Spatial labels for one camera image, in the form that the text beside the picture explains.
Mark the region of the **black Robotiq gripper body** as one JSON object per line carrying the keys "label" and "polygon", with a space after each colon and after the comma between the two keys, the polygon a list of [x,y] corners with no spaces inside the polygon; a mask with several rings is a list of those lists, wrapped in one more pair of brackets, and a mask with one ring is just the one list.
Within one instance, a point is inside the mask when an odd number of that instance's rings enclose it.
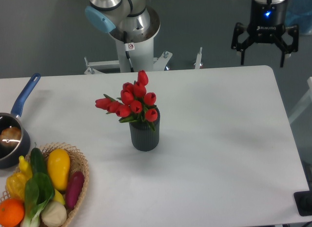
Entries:
{"label": "black Robotiq gripper body", "polygon": [[287,2],[260,3],[252,0],[250,23],[247,28],[249,40],[255,43],[275,43],[285,33]]}

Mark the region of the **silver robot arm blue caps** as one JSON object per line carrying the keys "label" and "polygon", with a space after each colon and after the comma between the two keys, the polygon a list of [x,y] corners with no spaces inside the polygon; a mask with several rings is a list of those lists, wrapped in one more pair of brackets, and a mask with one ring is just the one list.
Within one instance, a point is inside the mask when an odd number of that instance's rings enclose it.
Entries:
{"label": "silver robot arm blue caps", "polygon": [[[89,0],[85,16],[103,33],[108,33],[118,45],[125,48],[118,56],[126,60],[151,64],[154,55],[154,37],[160,30],[157,12],[146,0]],[[280,64],[287,54],[297,52],[299,27],[285,25],[288,0],[251,0],[250,22],[247,26],[235,24],[231,49],[241,54],[254,43],[275,44],[281,51]]]}

